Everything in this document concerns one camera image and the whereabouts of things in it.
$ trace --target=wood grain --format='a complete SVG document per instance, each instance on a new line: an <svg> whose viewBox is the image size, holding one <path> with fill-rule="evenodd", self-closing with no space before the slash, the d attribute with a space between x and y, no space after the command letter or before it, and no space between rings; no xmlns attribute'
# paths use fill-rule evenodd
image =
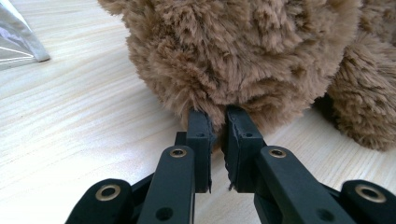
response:
<svg viewBox="0 0 396 224"><path fill-rule="evenodd" d="M120 18L94 0L11 2L51 60L0 71L0 223L63 223L94 183L152 173L182 129L129 62ZM396 150L360 147L313 109L264 138L326 185L366 179L396 193ZM260 223L252 195L227 190L223 155L212 160L195 222Z"/></svg>

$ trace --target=table surface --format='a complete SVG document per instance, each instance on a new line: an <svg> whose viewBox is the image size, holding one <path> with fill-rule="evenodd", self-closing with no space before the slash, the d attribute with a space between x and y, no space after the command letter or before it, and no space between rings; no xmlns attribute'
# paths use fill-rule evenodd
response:
<svg viewBox="0 0 396 224"><path fill-rule="evenodd" d="M63 223L94 183L151 174L182 128L137 77L120 17L94 0L11 3L51 60L0 71L0 223ZM264 139L330 187L365 179L396 193L396 150L360 147L315 109ZM219 151L212 178L195 223L260 223L252 195L228 191Z"/></svg>

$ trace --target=fluffy fur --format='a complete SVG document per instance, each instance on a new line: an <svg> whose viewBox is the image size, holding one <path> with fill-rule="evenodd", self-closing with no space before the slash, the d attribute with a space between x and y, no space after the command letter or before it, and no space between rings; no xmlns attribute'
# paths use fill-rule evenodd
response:
<svg viewBox="0 0 396 224"><path fill-rule="evenodd" d="M329 88L339 127L395 142L395 3L360 0L99 0L122 14L130 59L164 106L224 126L240 105L265 132Z"/></svg>

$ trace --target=transparent plastic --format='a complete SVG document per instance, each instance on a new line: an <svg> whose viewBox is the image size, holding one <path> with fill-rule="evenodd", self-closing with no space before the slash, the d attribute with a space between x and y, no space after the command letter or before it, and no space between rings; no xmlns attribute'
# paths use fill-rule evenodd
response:
<svg viewBox="0 0 396 224"><path fill-rule="evenodd" d="M0 70L49 58L17 9L8 0L0 0Z"/></svg>

